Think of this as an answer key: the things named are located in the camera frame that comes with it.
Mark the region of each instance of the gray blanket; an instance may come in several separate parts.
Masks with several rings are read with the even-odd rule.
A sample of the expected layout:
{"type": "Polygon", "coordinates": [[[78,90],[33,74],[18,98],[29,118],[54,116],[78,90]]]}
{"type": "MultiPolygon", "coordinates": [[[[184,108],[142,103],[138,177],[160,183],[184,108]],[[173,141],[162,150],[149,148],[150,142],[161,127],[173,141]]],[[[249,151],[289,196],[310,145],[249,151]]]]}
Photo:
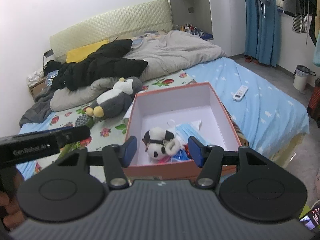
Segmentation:
{"type": "Polygon", "coordinates": [[[171,31],[161,36],[151,34],[133,48],[125,58],[148,62],[148,67],[140,76],[141,81],[165,76],[219,57],[227,57],[219,46],[180,31],[171,31]]]}
{"type": "MultiPolygon", "coordinates": [[[[226,56],[219,46],[204,41],[198,36],[171,31],[167,35],[150,34],[148,37],[135,39],[132,50],[124,57],[143,59],[148,62],[148,67],[140,77],[144,82],[226,56]]],[[[115,78],[103,78],[77,91],[71,92],[67,88],[57,90],[50,107],[53,111],[62,111],[86,104],[113,88],[116,81],[115,78]]]]}
{"type": "Polygon", "coordinates": [[[50,88],[51,87],[45,87],[38,95],[36,95],[35,104],[21,117],[19,122],[20,127],[25,123],[41,123],[49,116],[49,114],[51,114],[50,100],[54,93],[50,88]]]}

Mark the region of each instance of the finger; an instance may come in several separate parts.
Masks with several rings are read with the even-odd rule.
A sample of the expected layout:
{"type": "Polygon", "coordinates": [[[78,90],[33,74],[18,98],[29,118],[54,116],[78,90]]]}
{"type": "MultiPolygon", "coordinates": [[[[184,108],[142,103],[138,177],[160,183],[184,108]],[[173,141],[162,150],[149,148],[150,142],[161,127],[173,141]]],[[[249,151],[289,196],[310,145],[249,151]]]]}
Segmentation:
{"type": "Polygon", "coordinates": [[[17,174],[13,177],[13,184],[15,188],[18,188],[20,184],[24,181],[24,178],[17,168],[16,170],[17,170],[17,174]]]}
{"type": "Polygon", "coordinates": [[[0,191],[0,206],[5,206],[9,204],[9,197],[3,191],[0,191]]]}
{"type": "Polygon", "coordinates": [[[12,215],[5,216],[3,218],[3,223],[8,228],[16,228],[24,222],[25,218],[21,211],[16,212],[12,215]]]}
{"type": "Polygon", "coordinates": [[[9,200],[9,203],[5,206],[8,215],[12,215],[20,210],[19,203],[16,197],[9,200]]]}

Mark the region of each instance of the yellow pillow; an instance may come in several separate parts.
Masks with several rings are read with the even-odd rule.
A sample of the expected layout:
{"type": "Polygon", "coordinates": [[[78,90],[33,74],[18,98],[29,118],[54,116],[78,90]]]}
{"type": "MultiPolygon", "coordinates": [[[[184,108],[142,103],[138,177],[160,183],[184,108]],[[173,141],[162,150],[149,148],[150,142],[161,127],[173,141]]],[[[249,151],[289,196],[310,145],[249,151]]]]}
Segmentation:
{"type": "Polygon", "coordinates": [[[67,63],[80,62],[84,60],[89,54],[95,52],[102,45],[109,43],[109,40],[99,41],[97,43],[89,44],[77,49],[72,49],[67,52],[67,63]]]}

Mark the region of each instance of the gray duvet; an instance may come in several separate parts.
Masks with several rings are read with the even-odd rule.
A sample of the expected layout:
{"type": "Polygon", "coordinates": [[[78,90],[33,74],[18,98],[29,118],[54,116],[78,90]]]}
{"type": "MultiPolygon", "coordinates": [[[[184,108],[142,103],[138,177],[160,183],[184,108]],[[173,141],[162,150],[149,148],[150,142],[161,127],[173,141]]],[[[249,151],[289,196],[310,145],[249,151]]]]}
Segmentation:
{"type": "MultiPolygon", "coordinates": [[[[226,56],[219,46],[204,41],[198,36],[171,31],[167,35],[151,34],[135,40],[132,50],[124,57],[143,59],[148,62],[148,67],[140,77],[144,82],[226,56]]],[[[50,108],[53,111],[62,111],[88,103],[113,88],[117,80],[117,78],[103,78],[77,91],[69,91],[67,88],[57,90],[50,102],[50,108]]]]}
{"type": "Polygon", "coordinates": [[[147,81],[223,56],[227,54],[219,46],[190,33],[171,31],[160,38],[152,35],[144,38],[124,57],[148,62],[140,77],[141,81],[147,81]]]}

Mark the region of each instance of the pink box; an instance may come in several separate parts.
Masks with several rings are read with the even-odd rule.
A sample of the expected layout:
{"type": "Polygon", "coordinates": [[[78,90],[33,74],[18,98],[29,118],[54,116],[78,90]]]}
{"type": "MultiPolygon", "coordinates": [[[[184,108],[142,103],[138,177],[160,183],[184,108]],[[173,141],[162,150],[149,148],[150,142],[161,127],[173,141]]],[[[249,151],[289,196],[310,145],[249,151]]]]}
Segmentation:
{"type": "MultiPolygon", "coordinates": [[[[149,129],[170,128],[201,120],[200,134],[211,144],[228,151],[237,151],[240,140],[232,122],[210,83],[197,83],[137,94],[128,123],[126,139],[137,137],[137,152],[125,169],[129,177],[156,176],[161,179],[195,179],[200,169],[192,160],[174,163],[153,163],[142,142],[149,129]]],[[[233,172],[234,166],[223,168],[223,175],[233,172]]]]}

